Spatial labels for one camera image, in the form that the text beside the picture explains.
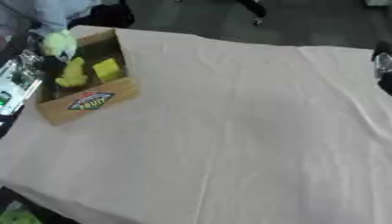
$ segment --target beige tablecloth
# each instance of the beige tablecloth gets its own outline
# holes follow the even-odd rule
[[[30,102],[1,184],[83,224],[392,222],[392,97],[369,50],[118,35],[140,96],[60,127]]]

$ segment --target floor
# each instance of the floor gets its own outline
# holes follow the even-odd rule
[[[363,0],[263,1],[269,15],[255,27],[253,15],[234,0],[128,0],[135,29],[280,46],[373,48],[379,39],[392,40],[392,19]]]

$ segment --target yellow sponge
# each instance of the yellow sponge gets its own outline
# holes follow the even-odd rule
[[[122,74],[120,67],[114,59],[107,59],[94,65],[94,70],[103,83],[116,80]]]
[[[86,85],[88,77],[83,73],[83,58],[73,59],[68,63],[61,77],[56,79],[56,83],[63,88],[75,88]]]

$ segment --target yellow object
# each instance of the yellow object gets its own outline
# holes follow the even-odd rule
[[[64,30],[47,35],[41,48],[44,55],[55,56],[62,61],[69,61],[74,57],[77,45],[77,41],[71,32]]]
[[[86,85],[88,77],[83,73],[83,58],[73,59],[68,63],[63,75],[56,79],[56,83],[63,88],[75,88]]]
[[[94,65],[94,70],[103,83],[116,80],[122,75],[121,69],[114,59],[107,59]]]

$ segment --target wooden box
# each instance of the wooden box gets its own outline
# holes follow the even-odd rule
[[[116,30],[80,38],[78,42],[79,49],[76,54],[86,61],[84,69],[88,75],[88,84],[79,89],[43,85],[38,96],[38,110],[53,125],[105,109],[115,103],[134,98],[138,93],[135,79],[127,72]],[[110,58],[114,58],[120,66],[122,75],[119,79],[102,83],[96,76],[93,65]]]

